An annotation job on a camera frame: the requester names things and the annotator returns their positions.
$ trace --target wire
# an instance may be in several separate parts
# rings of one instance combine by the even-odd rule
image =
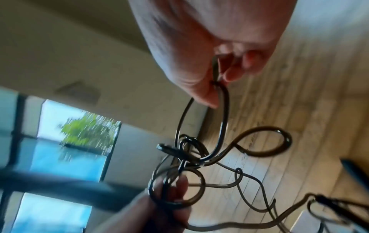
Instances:
[[[227,123],[228,123],[229,93],[228,93],[227,88],[224,85],[222,85],[221,83],[213,82],[213,84],[216,87],[218,87],[220,89],[220,91],[222,92],[222,94],[223,94],[223,119],[222,119],[222,123],[220,125],[218,142],[217,142],[217,145],[215,146],[215,149],[211,153],[209,153],[209,151],[207,150],[205,145],[203,143],[201,143],[197,138],[188,136],[186,134],[180,134],[181,126],[183,124],[185,116],[186,116],[188,110],[190,109],[190,107],[191,107],[191,105],[194,101],[193,99],[191,99],[189,101],[189,103],[187,104],[187,106],[186,106],[186,108],[185,108],[185,110],[184,110],[184,112],[181,116],[181,119],[179,121],[178,128],[177,128],[176,135],[175,135],[175,147],[173,148],[169,145],[164,145],[164,144],[159,144],[157,146],[157,149],[159,149],[162,152],[166,153],[167,156],[156,167],[156,169],[153,172],[153,175],[151,177],[151,180],[149,182],[148,192],[149,192],[149,195],[150,195],[151,199],[159,207],[166,210],[166,213],[168,213],[168,215],[171,215],[170,213],[173,210],[186,208],[186,207],[192,206],[196,202],[198,202],[202,198],[202,196],[204,195],[206,187],[207,188],[233,188],[233,187],[237,186],[237,189],[238,189],[238,191],[241,195],[242,200],[252,210],[254,210],[256,212],[269,213],[269,215],[272,217],[272,221],[267,222],[267,223],[225,222],[225,223],[219,223],[219,224],[211,225],[211,226],[193,226],[193,225],[188,224],[188,223],[185,224],[185,225],[182,224],[182,223],[179,223],[173,218],[173,216],[171,216],[171,219],[173,221],[177,222],[177,224],[179,224],[181,227],[184,227],[184,228],[192,230],[192,231],[199,231],[199,232],[216,231],[216,230],[221,230],[221,229],[225,229],[225,228],[266,229],[266,228],[271,228],[271,227],[274,227],[274,226],[278,226],[278,228],[283,233],[290,233],[288,228],[283,224],[283,220],[285,218],[287,218],[293,211],[297,210],[299,207],[303,206],[306,202],[308,202],[307,206],[308,206],[309,212],[314,217],[321,220],[321,225],[320,225],[320,228],[319,228],[319,231],[318,231],[318,232],[321,232],[324,228],[325,222],[333,222],[333,221],[330,220],[330,219],[322,218],[322,217],[320,217],[318,215],[315,215],[314,213],[311,212],[310,206],[311,206],[312,203],[315,202],[315,200],[312,200],[311,198],[313,197],[315,199],[317,197],[317,195],[312,194],[312,193],[306,194],[302,200],[300,200],[299,202],[297,202],[296,204],[294,204],[293,206],[291,206],[290,208],[288,208],[287,210],[285,210],[283,213],[281,213],[279,215],[277,213],[277,210],[276,210],[276,200],[273,199],[273,201],[269,204],[269,201],[268,201],[266,193],[265,193],[265,188],[264,188],[262,182],[259,179],[244,173],[241,168],[233,169],[233,168],[230,168],[230,167],[228,167],[228,166],[226,166],[226,165],[219,162],[233,148],[236,148],[237,150],[239,150],[241,153],[243,153],[245,155],[253,156],[253,157],[276,156],[280,153],[285,152],[287,149],[290,148],[290,146],[292,144],[292,136],[288,132],[284,131],[283,129],[278,128],[278,127],[274,127],[274,126],[255,127],[255,128],[248,129],[248,130],[244,131],[243,133],[241,133],[223,151],[220,151],[221,147],[223,145],[223,142],[224,142],[224,138],[225,138],[225,134],[226,134],[226,127],[227,127]],[[267,151],[259,151],[259,152],[255,152],[255,151],[245,149],[245,148],[243,148],[242,146],[240,146],[238,144],[238,142],[240,142],[245,137],[247,137],[251,134],[254,134],[254,133],[262,132],[262,131],[279,133],[283,137],[283,142],[274,149],[267,150]],[[166,161],[169,158],[169,156],[174,156],[175,158],[177,158],[180,162],[179,165],[171,165],[169,167],[161,168],[162,164],[164,163],[164,161]],[[223,167],[223,168],[225,168],[229,171],[234,172],[234,182],[232,182],[230,184],[225,184],[225,185],[206,183],[204,176],[202,175],[202,173],[198,169],[201,168],[201,167],[211,166],[211,165],[214,165],[214,164],[217,164],[217,165],[219,165],[219,166],[221,166],[221,167]],[[190,187],[199,187],[199,191],[197,192],[197,194],[195,196],[193,196],[192,198],[190,198],[188,200],[176,201],[176,202],[167,201],[168,188],[177,179],[177,177],[179,175],[181,175],[181,173],[184,172],[184,171],[192,172],[192,173],[194,173],[195,175],[197,175],[199,177],[200,183],[190,183],[189,184]],[[162,195],[161,195],[161,198],[158,198],[154,194],[154,182],[158,177],[160,177],[162,175],[164,176]],[[242,192],[242,190],[239,186],[239,184],[240,184],[243,177],[247,177],[249,179],[252,179],[260,185],[260,189],[262,191],[264,203],[265,203],[265,206],[266,206],[264,209],[256,208],[256,207],[252,206],[246,200],[246,198],[243,195],[243,192]],[[338,199],[332,199],[332,200],[334,200],[334,203],[339,203],[339,201],[340,201]],[[363,205],[361,205],[361,204],[357,204],[357,203],[353,203],[353,202],[349,202],[349,201],[343,201],[342,202],[342,204],[345,204],[345,203],[346,204],[357,205],[359,207],[363,207]],[[333,222],[333,223],[342,224],[343,222],[342,221],[337,221],[337,222]]]

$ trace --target tree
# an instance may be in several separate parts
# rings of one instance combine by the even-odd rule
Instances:
[[[65,134],[62,143],[98,149],[105,154],[114,144],[119,124],[112,118],[87,112],[82,118],[70,118],[60,125],[61,132]]]

